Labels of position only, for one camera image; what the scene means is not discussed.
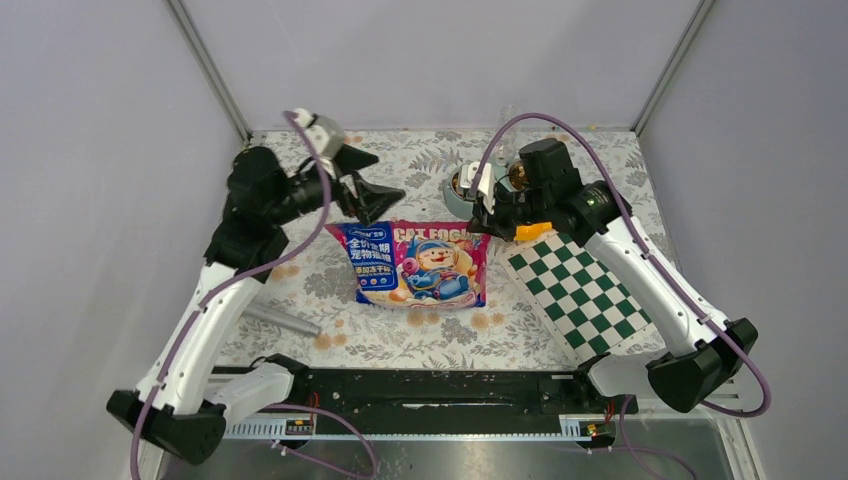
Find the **orange plastic scoop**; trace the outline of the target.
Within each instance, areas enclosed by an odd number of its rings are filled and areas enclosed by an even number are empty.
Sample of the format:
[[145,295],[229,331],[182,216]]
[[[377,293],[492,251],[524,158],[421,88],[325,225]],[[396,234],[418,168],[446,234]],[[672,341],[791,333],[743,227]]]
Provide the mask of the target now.
[[553,226],[550,222],[520,225],[516,227],[513,240],[516,242],[532,241],[551,230],[553,230]]

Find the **pink pet food bag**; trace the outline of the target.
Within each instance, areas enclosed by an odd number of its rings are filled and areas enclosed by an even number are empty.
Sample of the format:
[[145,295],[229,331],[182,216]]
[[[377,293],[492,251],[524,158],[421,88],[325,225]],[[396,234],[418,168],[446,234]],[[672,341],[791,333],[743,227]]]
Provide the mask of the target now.
[[486,305],[490,237],[465,222],[333,223],[325,229],[347,254],[360,304],[455,310]]

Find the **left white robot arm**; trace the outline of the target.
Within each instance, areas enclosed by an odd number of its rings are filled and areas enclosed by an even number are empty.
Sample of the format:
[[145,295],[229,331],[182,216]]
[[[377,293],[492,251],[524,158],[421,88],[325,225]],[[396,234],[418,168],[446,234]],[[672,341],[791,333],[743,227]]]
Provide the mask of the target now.
[[143,443],[201,464],[228,426],[273,404],[288,411],[307,404],[311,387],[293,360],[261,365],[216,389],[208,382],[225,341],[272,269],[297,253],[284,232],[287,223],[337,205],[370,225],[404,198],[402,189],[361,176],[376,162],[375,155],[343,145],[325,157],[308,157],[288,175],[269,148],[250,147],[235,157],[222,220],[185,313],[149,372],[108,400],[108,412],[131,433],[132,465]]

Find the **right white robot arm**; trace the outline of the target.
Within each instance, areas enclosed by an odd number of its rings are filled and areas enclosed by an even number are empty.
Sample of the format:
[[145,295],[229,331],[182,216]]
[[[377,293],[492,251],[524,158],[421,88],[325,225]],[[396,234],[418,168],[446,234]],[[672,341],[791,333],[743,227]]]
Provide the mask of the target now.
[[599,180],[582,181],[566,145],[552,138],[519,152],[525,186],[512,190],[493,169],[473,162],[458,186],[472,201],[471,231],[504,240],[521,228],[548,223],[606,267],[647,314],[664,349],[632,355],[603,353],[579,368],[575,402],[597,412],[613,396],[648,395],[688,413],[741,369],[759,332],[746,318],[730,319],[704,299],[650,246],[629,205]]

